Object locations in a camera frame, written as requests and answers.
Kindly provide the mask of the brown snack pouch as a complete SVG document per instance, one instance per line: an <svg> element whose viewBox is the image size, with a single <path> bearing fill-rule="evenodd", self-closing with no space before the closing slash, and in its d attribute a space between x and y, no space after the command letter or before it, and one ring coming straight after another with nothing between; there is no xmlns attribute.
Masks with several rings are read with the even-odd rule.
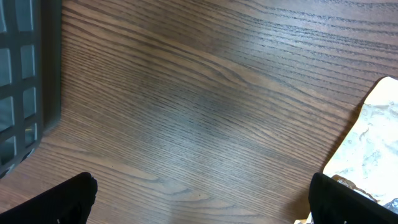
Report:
<svg viewBox="0 0 398 224"><path fill-rule="evenodd" d="M380 79L321 172L397 214L397 80ZM312 213L304 223L314 223Z"/></svg>

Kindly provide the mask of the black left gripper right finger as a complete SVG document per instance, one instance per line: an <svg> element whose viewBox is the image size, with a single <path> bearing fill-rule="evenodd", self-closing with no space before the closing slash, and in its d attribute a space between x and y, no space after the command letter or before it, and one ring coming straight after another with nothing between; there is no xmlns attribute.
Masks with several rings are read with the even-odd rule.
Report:
<svg viewBox="0 0 398 224"><path fill-rule="evenodd" d="M314 224L397 224L397 214L321 173L310 183Z"/></svg>

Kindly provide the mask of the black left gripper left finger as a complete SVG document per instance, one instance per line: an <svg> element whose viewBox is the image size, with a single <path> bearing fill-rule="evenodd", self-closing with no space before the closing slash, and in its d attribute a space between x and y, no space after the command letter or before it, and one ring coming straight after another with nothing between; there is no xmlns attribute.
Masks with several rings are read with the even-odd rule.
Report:
<svg viewBox="0 0 398 224"><path fill-rule="evenodd" d="M1 214L1 224L85 224L94 205L98 184L82 172Z"/></svg>

